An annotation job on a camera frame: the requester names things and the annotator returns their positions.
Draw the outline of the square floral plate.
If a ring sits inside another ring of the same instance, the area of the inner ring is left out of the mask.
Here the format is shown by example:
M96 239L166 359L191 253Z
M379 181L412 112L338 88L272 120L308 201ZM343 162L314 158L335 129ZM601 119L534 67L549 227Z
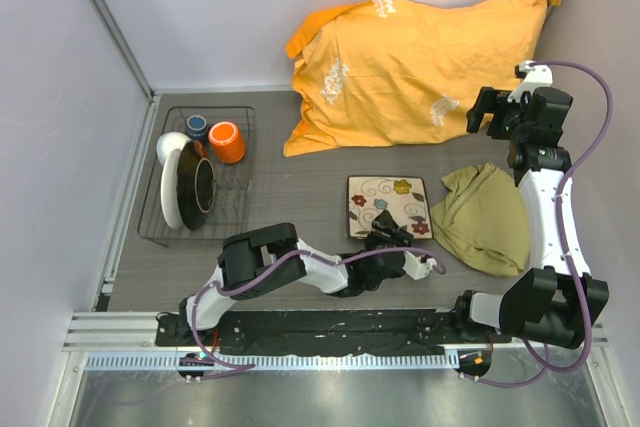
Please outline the square floral plate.
M349 176L347 179L347 235L364 239L373 221L387 212L415 239L433 238L426 185L420 177Z

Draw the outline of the black rimmed round plate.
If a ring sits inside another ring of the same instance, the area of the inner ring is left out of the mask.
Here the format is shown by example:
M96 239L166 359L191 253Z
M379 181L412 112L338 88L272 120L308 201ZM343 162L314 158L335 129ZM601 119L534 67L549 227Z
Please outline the black rimmed round plate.
M178 207L183 224L191 231L205 224L215 197L213 166L203 152L202 144L191 140L183 147L178 160Z

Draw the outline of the white round plate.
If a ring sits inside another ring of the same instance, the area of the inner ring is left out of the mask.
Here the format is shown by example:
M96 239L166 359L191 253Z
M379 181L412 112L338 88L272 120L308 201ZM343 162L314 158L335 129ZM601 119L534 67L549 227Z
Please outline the white round plate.
M177 185L178 163L181 151L174 149L167 157L161 173L160 202L164 220L169 228L179 229L183 226L180 214Z

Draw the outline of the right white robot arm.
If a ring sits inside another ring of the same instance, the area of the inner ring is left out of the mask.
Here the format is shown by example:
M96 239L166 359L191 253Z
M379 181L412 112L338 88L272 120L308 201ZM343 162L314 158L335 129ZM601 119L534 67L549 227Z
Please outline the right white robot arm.
M491 115L488 136L509 143L507 162L529 221L530 268L503 295L467 290L458 297L451 327L462 341L496 333L576 349L608 302L608 285L592 277L573 223L572 161L559 145L572 102L552 87L521 95L484 87L466 115L470 133Z

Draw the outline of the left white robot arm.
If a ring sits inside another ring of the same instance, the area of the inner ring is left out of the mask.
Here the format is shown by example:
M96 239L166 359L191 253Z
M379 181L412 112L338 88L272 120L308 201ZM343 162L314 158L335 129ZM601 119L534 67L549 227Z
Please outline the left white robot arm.
M375 291L387 279L420 271L420 257L409 251L411 242L388 212L374 221L365 248L353 254L323 253L304 242L291 223L232 236L223 243L205 286L180 303L177 335L190 345L203 345L235 303L295 282L338 298Z

